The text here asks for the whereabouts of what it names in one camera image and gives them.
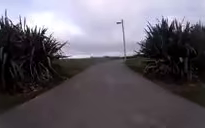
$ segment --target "green field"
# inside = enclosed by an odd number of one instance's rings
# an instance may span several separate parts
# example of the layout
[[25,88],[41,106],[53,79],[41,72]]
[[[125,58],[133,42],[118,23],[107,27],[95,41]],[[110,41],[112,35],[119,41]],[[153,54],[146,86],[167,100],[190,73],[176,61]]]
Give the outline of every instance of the green field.
[[[145,67],[143,60],[145,60],[145,58],[143,57],[128,59],[126,61],[126,65],[132,70],[143,74],[143,69]],[[195,102],[205,107],[205,84],[178,85],[176,83],[163,82],[158,79],[152,79],[152,81],[157,85],[171,91],[174,94],[182,96],[192,102]]]

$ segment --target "paved road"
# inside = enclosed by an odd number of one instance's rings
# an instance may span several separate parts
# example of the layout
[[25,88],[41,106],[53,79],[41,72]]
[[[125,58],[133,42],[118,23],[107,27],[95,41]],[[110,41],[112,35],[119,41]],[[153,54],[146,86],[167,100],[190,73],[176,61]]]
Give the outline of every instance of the paved road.
[[0,115],[0,128],[205,128],[205,108],[114,61]]

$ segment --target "street light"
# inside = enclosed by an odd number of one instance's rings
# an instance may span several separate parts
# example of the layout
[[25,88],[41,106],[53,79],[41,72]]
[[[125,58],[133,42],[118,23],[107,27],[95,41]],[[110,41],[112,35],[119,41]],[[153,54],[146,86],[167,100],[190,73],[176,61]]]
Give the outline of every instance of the street light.
[[116,24],[122,25],[122,33],[123,33],[123,45],[124,45],[124,61],[126,61],[126,43],[125,43],[125,28],[124,28],[124,20],[116,22]]

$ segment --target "grass verge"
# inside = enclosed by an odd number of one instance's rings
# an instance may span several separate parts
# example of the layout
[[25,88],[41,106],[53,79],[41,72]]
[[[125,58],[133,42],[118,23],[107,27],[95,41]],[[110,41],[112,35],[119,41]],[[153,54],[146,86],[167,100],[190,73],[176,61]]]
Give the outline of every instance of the grass verge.
[[[56,71],[58,71],[58,73],[60,73],[62,76],[71,78],[92,65],[114,60],[114,59],[118,59],[118,58],[106,57],[106,58],[63,59],[63,60],[58,60],[53,64],[55,66]],[[34,90],[30,93],[25,93],[25,94],[9,95],[9,94],[0,93],[0,114],[8,111],[9,109],[17,105],[20,105],[24,102],[27,102],[35,98],[36,96],[59,85],[61,82],[62,82],[61,80],[55,80],[52,83],[49,83],[48,87]]]
[[[145,58],[143,57],[128,59],[126,61],[126,65],[132,70],[140,74],[143,74],[143,69],[145,67],[145,64],[143,63],[144,59]],[[150,79],[150,80],[156,83],[157,85],[171,91],[174,94],[182,96],[192,102],[195,102],[205,107],[205,84],[179,85],[173,82],[167,83],[158,79]]]

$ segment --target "cloudy sky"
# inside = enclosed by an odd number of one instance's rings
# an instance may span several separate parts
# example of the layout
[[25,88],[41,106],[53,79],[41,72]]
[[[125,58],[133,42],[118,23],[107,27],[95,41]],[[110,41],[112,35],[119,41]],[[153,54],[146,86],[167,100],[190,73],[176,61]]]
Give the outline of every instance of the cloudy sky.
[[162,16],[205,21],[205,0],[0,0],[0,15],[5,9],[14,21],[21,15],[68,40],[64,51],[73,56],[122,55],[121,26],[115,24],[122,18],[128,54],[138,49],[147,21]]

